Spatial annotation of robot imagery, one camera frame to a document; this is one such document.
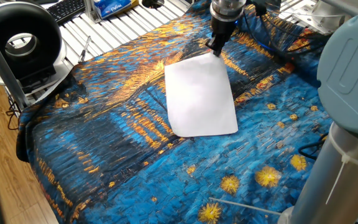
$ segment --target tissue box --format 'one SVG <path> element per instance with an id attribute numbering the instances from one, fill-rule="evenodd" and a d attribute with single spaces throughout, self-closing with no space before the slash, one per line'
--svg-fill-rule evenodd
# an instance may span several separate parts
<path id="1" fill-rule="evenodd" d="M 96 10 L 102 19 L 136 6 L 137 0 L 94 0 Z"/>

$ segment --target metal pole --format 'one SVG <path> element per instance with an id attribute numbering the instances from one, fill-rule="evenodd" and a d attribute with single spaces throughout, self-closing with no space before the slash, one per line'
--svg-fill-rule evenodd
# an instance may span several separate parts
<path id="1" fill-rule="evenodd" d="M 355 224 L 357 219 L 358 138 L 333 123 L 296 205 L 279 224 Z"/>
<path id="2" fill-rule="evenodd" d="M 358 4 L 352 2 L 353 0 L 323 0 L 326 2 L 351 16 L 358 15 Z"/>
<path id="3" fill-rule="evenodd" d="M 19 108 L 24 109 L 25 107 L 29 106 L 30 103 L 28 99 L 25 97 L 22 88 L 18 84 L 15 76 L 12 73 L 11 68 L 9 68 L 9 65 L 6 63 L 4 56 L 2 56 L 1 52 L 0 52 L 0 76 L 4 81 L 4 84 L 6 85 L 7 89 L 11 93 L 13 99 L 19 105 Z"/>

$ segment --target yellow star pattern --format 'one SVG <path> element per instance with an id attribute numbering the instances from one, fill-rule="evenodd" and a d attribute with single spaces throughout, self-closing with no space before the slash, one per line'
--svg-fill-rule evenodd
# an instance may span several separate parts
<path id="1" fill-rule="evenodd" d="M 291 165 L 297 170 L 305 170 L 306 169 L 306 159 L 304 156 L 294 155 L 291 159 Z"/>
<path id="2" fill-rule="evenodd" d="M 196 166 L 192 165 L 189 168 L 187 168 L 187 174 L 191 175 L 192 173 L 194 173 L 194 171 L 196 171 Z"/>
<path id="3" fill-rule="evenodd" d="M 290 118 L 294 121 L 296 121 L 298 119 L 298 116 L 296 114 L 291 114 Z"/>
<path id="4" fill-rule="evenodd" d="M 239 188 L 239 184 L 240 181 L 236 176 L 225 176 L 222 178 L 221 188 L 229 194 L 235 194 Z"/>
<path id="5" fill-rule="evenodd" d="M 278 125 L 280 128 L 284 128 L 284 127 L 285 127 L 284 123 L 281 122 L 281 121 L 277 122 L 277 125 Z"/>
<path id="6" fill-rule="evenodd" d="M 274 109 L 276 108 L 276 105 L 274 105 L 273 103 L 269 103 L 269 104 L 267 105 L 267 108 L 268 108 L 269 110 L 274 110 Z"/>
<path id="7" fill-rule="evenodd" d="M 218 203 L 207 203 L 205 207 L 199 210 L 198 220 L 207 224 L 216 224 L 221 213 L 222 209 L 219 208 Z"/>
<path id="8" fill-rule="evenodd" d="M 273 167 L 265 166 L 261 171 L 256 172 L 255 180 L 263 187 L 275 187 L 280 180 L 279 171 Z"/>
<path id="9" fill-rule="evenodd" d="M 78 97 L 78 103 L 82 104 L 82 103 L 87 103 L 89 100 L 87 98 L 82 98 L 82 97 Z"/>

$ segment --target black cable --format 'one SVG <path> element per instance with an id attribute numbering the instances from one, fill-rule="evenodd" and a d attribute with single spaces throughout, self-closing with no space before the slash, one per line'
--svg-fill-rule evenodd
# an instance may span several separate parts
<path id="1" fill-rule="evenodd" d="M 249 24 L 248 24 L 248 20 L 247 20 L 247 15 L 246 15 L 246 14 L 244 14 L 244 20 L 245 20 L 245 22 L 246 22 L 246 26 L 247 26 L 249 35 L 250 35 L 258 44 L 264 46 L 262 43 L 259 42 L 259 40 L 257 40 L 257 39 L 255 38 L 254 34 L 252 33 L 251 28 L 249 27 Z"/>
<path id="2" fill-rule="evenodd" d="M 16 113 L 19 113 L 20 111 L 18 111 L 18 110 L 15 110 L 15 104 L 16 104 L 16 102 L 11 102 L 11 100 L 9 99 L 9 97 L 7 98 L 8 99 L 8 101 L 10 102 L 10 104 L 11 104 L 11 106 L 9 107 L 9 109 L 8 109 L 8 111 L 7 112 L 5 112 L 5 114 L 7 115 L 7 116 L 9 116 L 9 122 L 8 122 L 8 124 L 7 124 L 7 128 L 9 129 L 9 130 L 18 130 L 19 129 L 19 120 L 17 120 L 17 128 L 11 128 L 11 123 L 12 123 L 12 118 L 13 118 L 13 116 L 15 116 L 16 115 Z"/>
<path id="3" fill-rule="evenodd" d="M 262 16 L 259 16 L 259 19 L 260 19 L 260 22 L 262 23 L 262 27 L 264 28 L 265 32 L 266 32 L 266 35 L 270 41 L 270 45 L 273 46 L 273 48 L 277 51 L 277 52 L 281 52 L 280 48 L 277 47 L 277 45 L 275 45 L 273 39 L 272 39 L 272 36 L 270 35 L 270 32 L 269 30 L 267 29 L 267 26 L 265 24 L 265 21 L 263 20 Z"/>
<path id="4" fill-rule="evenodd" d="M 282 53 L 282 54 L 285 54 L 285 53 L 291 53 L 291 52 L 296 52 L 298 50 L 301 50 L 307 46 L 310 46 L 311 44 L 314 44 L 316 42 L 316 40 L 314 42 L 310 42 L 308 44 L 305 44 L 305 45 L 302 45 L 301 47 L 298 47 L 297 49 L 293 49 L 293 50 L 285 50 L 285 51 L 281 51 L 279 50 L 279 48 L 274 44 L 273 42 L 273 39 L 272 39 L 272 36 L 270 35 L 269 33 L 269 30 L 267 29 L 267 26 L 265 24 L 265 21 L 263 20 L 262 16 L 259 17 L 260 18 L 260 22 L 262 23 L 262 27 L 264 28 L 265 32 L 266 32 L 266 35 L 267 37 L 269 38 L 269 41 L 270 41 L 270 44 L 273 45 L 273 47 L 275 48 L 275 50 L 277 50 L 278 52 Z M 310 52 L 314 52 L 315 50 L 318 50 L 320 49 L 321 47 L 323 47 L 323 45 L 320 45 L 320 46 L 317 46 L 315 48 L 312 48 L 312 49 L 309 49 L 309 50 L 306 50 L 306 51 L 302 51 L 302 52 L 297 52 L 297 53 L 292 53 L 292 54 L 295 54 L 295 55 L 303 55 L 303 54 L 307 54 L 307 53 L 310 53 Z"/>
<path id="5" fill-rule="evenodd" d="M 279 29 L 282 32 L 287 33 L 288 35 L 291 35 L 293 37 L 298 37 L 298 38 L 302 38 L 302 39 L 316 39 L 316 40 L 325 40 L 327 38 L 329 38 L 331 36 L 331 34 L 326 34 L 326 35 L 320 35 L 320 34 L 314 34 L 309 36 L 299 36 L 298 34 L 293 34 L 292 32 L 289 32 L 287 30 L 285 30 L 284 28 L 279 27 L 278 25 L 276 25 L 273 21 L 271 21 L 270 19 L 268 19 L 268 17 L 265 17 L 266 21 L 269 22 L 272 26 L 274 26 L 276 29 Z"/>
<path id="6" fill-rule="evenodd" d="M 323 135 L 319 138 L 318 142 L 315 142 L 315 143 L 312 143 L 312 144 L 307 144 L 307 145 L 305 145 L 305 146 L 300 147 L 300 148 L 298 149 L 299 154 L 301 154 L 302 156 L 305 156 L 305 157 L 307 157 L 307 158 L 309 158 L 309 159 L 316 160 L 316 159 L 317 159 L 317 156 L 313 156 L 313 154 L 316 153 L 316 152 L 321 148 L 321 146 L 323 146 L 323 144 L 324 144 L 324 142 L 325 142 L 325 140 L 323 140 L 323 139 L 324 139 L 327 135 L 328 135 L 328 133 L 323 134 Z M 308 149 L 308 148 L 311 148 L 311 147 L 316 147 L 316 150 L 314 150 L 314 151 L 313 151 L 312 153 L 310 153 L 310 154 L 307 154 L 307 153 L 303 152 L 304 149 Z"/>

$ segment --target white cable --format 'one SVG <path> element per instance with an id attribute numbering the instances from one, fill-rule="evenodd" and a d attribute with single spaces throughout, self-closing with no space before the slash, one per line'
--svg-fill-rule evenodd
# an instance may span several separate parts
<path id="1" fill-rule="evenodd" d="M 352 158 L 351 156 L 347 155 L 346 152 L 344 152 L 341 147 L 338 145 L 338 143 L 334 140 L 333 136 L 332 136 L 332 132 L 333 132 L 333 125 L 331 125 L 331 127 L 329 128 L 329 132 L 328 132 L 328 137 L 327 137 L 327 141 L 329 141 L 328 143 L 331 143 L 333 145 L 333 147 L 335 148 L 335 150 L 337 150 L 337 152 L 342 156 L 342 166 L 341 169 L 339 170 L 338 176 L 336 177 L 335 183 L 331 189 L 331 192 L 328 195 L 326 204 L 328 204 L 329 198 L 331 198 L 331 195 L 334 192 L 335 186 L 339 180 L 339 177 L 341 176 L 343 167 L 345 166 L 345 164 L 347 164 L 348 162 L 352 162 L 355 165 L 358 165 L 358 160 L 355 158 Z"/>
<path id="2" fill-rule="evenodd" d="M 241 206 L 241 207 L 245 207 L 245 208 L 251 208 L 251 209 L 261 211 L 261 212 L 270 213 L 270 214 L 273 214 L 273 215 L 281 215 L 280 212 L 273 212 L 273 211 L 270 211 L 270 210 L 266 210 L 266 209 L 263 209 L 263 208 L 258 208 L 258 207 L 254 207 L 254 206 L 250 206 L 250 205 L 244 205 L 244 204 L 241 204 L 241 203 L 230 202 L 230 201 L 227 201 L 227 200 L 221 200 L 221 199 L 211 198 L 211 197 L 209 199 L 216 200 L 218 202 L 229 203 L 231 205 L 237 205 L 237 206 Z"/>
<path id="3" fill-rule="evenodd" d="M 319 15 L 309 15 L 309 14 L 300 14 L 300 13 L 296 13 L 296 12 L 285 12 L 285 11 L 279 11 L 276 13 L 288 13 L 288 14 L 293 14 L 293 15 L 298 15 L 298 16 L 314 16 L 314 17 L 339 17 L 339 16 L 344 16 L 344 15 L 328 15 L 328 16 L 319 16 Z"/>
<path id="4" fill-rule="evenodd" d="M 336 186 L 336 184 L 338 183 L 339 177 L 340 177 L 341 174 L 342 174 L 343 167 L 345 166 L 345 164 L 347 164 L 347 163 L 350 161 L 350 158 L 351 158 L 351 157 L 348 156 L 348 155 L 346 155 L 346 154 L 342 155 L 342 166 L 341 166 L 341 169 L 339 170 L 338 176 L 336 177 L 336 180 L 335 180 L 335 183 L 334 183 L 334 185 L 333 185 L 333 187 L 332 187 L 332 189 L 331 189 L 331 192 L 330 192 L 329 195 L 328 195 L 326 204 L 328 204 L 329 198 L 331 198 L 331 195 L 332 195 L 333 192 L 334 192 L 335 186 Z"/>

